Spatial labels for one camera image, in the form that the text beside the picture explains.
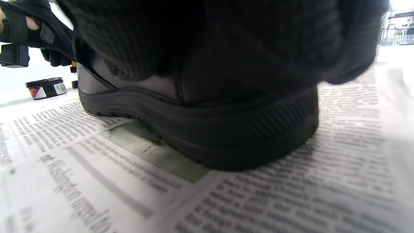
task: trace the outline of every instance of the black glove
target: black glove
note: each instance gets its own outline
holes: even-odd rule
[[[52,13],[47,0],[0,0],[0,7],[7,16],[7,20],[3,20],[5,29],[0,34],[1,42],[40,48],[52,66],[67,66],[75,61],[72,30]],[[32,17],[40,29],[29,30],[25,16]]]

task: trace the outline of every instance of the shoe polish tin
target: shoe polish tin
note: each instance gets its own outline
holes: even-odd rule
[[[48,78],[26,83],[34,100],[54,97],[66,93],[62,78]]]

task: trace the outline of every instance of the black sleeve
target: black sleeve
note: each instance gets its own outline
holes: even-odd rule
[[[75,30],[126,79],[153,75],[162,57],[160,0],[59,0]]]

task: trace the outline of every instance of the rubber sole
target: rubber sole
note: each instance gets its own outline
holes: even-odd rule
[[[79,90],[79,97],[87,112],[139,119],[185,157],[217,170],[254,169],[282,158],[318,127],[316,87],[279,100],[211,107],[180,106],[136,90]]]

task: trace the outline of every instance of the label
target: label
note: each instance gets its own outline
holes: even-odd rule
[[[30,88],[29,89],[31,96],[33,97],[33,99],[41,99],[41,98],[46,98],[46,93],[45,90],[43,90],[43,87],[40,88]]]
[[[53,86],[55,87],[56,94],[60,95],[60,94],[66,93],[66,88],[63,83],[58,83]]]

